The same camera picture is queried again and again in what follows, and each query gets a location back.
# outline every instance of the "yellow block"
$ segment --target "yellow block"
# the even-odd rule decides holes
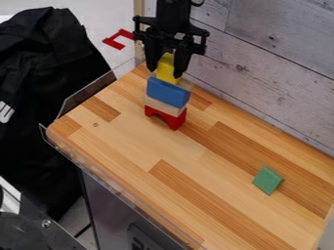
[[[174,77],[174,54],[165,53],[159,60],[156,78],[171,84],[177,84],[179,82],[181,77]]]

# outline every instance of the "green block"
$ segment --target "green block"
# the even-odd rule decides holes
[[[253,184],[268,195],[271,195],[284,179],[273,169],[264,167],[253,180]]]

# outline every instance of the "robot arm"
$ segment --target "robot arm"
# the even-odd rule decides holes
[[[146,64],[150,71],[155,71],[158,61],[166,51],[175,52],[174,76],[179,78],[187,70],[192,54],[204,55],[206,38],[210,33],[192,25],[190,19],[191,6],[200,7],[201,3],[193,0],[157,0],[156,18],[134,17],[135,40],[145,45]],[[149,28],[141,31],[140,24]],[[177,33],[184,35],[177,39]],[[201,42],[195,43],[193,36],[200,36]]]

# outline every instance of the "blue block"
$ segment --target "blue block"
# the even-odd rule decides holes
[[[178,85],[150,77],[147,84],[147,95],[177,108],[184,107],[189,101],[190,92],[179,88]]]

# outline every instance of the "black bag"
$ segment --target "black bag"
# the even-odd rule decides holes
[[[0,176],[54,218],[63,197],[71,203],[80,188],[72,163],[42,141],[38,123],[50,125],[66,97],[109,70],[69,9],[26,10],[0,24]]]

